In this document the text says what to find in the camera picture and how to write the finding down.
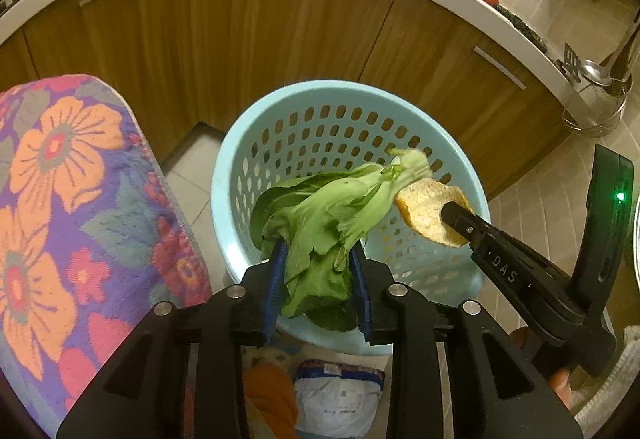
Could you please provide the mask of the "person right hand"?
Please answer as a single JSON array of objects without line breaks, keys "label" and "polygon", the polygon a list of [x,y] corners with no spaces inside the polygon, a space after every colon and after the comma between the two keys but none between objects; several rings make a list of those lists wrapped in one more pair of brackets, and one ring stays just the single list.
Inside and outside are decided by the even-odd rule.
[{"label": "person right hand", "polygon": [[[515,347],[526,355],[537,352],[541,346],[541,340],[528,327],[522,326],[510,333],[510,337]],[[547,377],[549,387],[560,398],[563,404],[570,409],[572,405],[572,387],[570,387],[570,370],[561,367],[554,374]]]}]

